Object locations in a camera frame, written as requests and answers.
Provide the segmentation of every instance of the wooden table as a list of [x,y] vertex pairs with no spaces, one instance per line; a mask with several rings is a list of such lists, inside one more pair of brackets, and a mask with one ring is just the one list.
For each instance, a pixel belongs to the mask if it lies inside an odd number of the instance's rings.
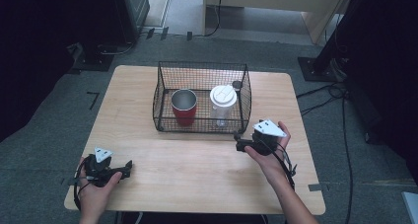
[[[152,103],[157,67],[118,66],[86,144],[114,152],[111,167],[134,167],[131,177],[117,185],[108,210],[283,213],[258,165],[236,151],[233,135],[165,133],[156,130]],[[249,72],[252,109],[243,138],[250,139],[259,119],[284,121],[292,133],[288,153],[298,164],[296,192],[313,214],[325,205],[291,78],[283,73]],[[76,209],[70,187],[65,206]]]
[[[222,6],[276,9],[302,12],[313,43],[317,43],[335,14],[344,14],[349,0],[222,0]],[[203,0],[203,33],[207,5],[219,5],[219,0]]]

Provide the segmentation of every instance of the hand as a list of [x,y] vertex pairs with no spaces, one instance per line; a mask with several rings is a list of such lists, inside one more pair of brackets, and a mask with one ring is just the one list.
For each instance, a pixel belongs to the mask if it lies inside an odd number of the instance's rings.
[[[286,125],[279,121],[279,127],[287,134],[286,137],[279,137],[277,142],[283,147],[278,147],[276,154],[279,158],[283,159],[283,152],[282,149],[286,149],[289,140],[291,138],[290,132]],[[261,171],[264,173],[264,176],[267,178],[268,182],[275,187],[277,182],[283,181],[283,178],[287,180],[286,173],[283,171],[283,168],[280,166],[280,163],[274,157],[273,154],[268,156],[263,156],[257,153],[253,148],[249,146],[245,146],[245,152],[254,159],[261,168]]]
[[[85,176],[86,171],[83,167],[80,177]],[[80,179],[80,187],[83,188],[79,193],[81,203],[80,224],[99,222],[101,215],[105,212],[108,198],[121,177],[121,172],[115,173],[104,187],[95,187],[95,185],[89,184],[86,179]]]

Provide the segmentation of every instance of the red cup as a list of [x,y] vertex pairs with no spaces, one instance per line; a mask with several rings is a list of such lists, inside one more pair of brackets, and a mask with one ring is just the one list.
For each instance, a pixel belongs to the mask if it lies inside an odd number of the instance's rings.
[[194,123],[197,97],[189,89],[179,89],[172,94],[172,108],[177,123],[189,126]]

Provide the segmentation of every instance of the wire basket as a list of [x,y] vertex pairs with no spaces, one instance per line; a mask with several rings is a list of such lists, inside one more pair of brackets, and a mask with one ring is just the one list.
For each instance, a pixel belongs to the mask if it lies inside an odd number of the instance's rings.
[[[210,116],[211,90],[218,85],[232,85],[237,102],[226,126],[218,126]],[[178,89],[189,89],[197,96],[194,123],[179,125],[172,109],[172,94]],[[153,119],[157,130],[163,132],[244,133],[251,113],[251,87],[246,64],[213,62],[161,61],[158,83],[154,94]]]

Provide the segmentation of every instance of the floor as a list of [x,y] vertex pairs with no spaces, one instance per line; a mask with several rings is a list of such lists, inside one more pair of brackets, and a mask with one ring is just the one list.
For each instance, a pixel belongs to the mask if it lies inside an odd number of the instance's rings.
[[[203,0],[150,0],[150,6],[144,30],[169,28],[169,34],[201,36],[213,33],[218,24],[216,8],[207,7],[203,33]],[[333,18],[317,45],[326,44],[338,19]],[[219,29],[210,37],[313,44],[300,12],[222,7],[220,20]]]

